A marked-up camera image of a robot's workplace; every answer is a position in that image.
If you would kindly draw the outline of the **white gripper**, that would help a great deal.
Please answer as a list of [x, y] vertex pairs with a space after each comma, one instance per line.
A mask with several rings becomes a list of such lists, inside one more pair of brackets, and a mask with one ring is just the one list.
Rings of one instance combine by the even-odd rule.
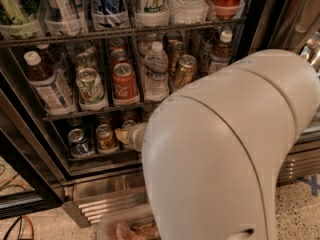
[[141, 152], [146, 128], [146, 123], [135, 124], [129, 127], [128, 131], [117, 128], [115, 130], [116, 138], [123, 144], [128, 144], [130, 148]]

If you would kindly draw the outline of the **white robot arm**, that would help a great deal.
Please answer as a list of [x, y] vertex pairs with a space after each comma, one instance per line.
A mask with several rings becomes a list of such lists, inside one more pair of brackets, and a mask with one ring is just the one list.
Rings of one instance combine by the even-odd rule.
[[278, 240], [278, 174], [319, 103], [313, 67], [269, 49], [186, 85], [128, 128], [161, 239]]

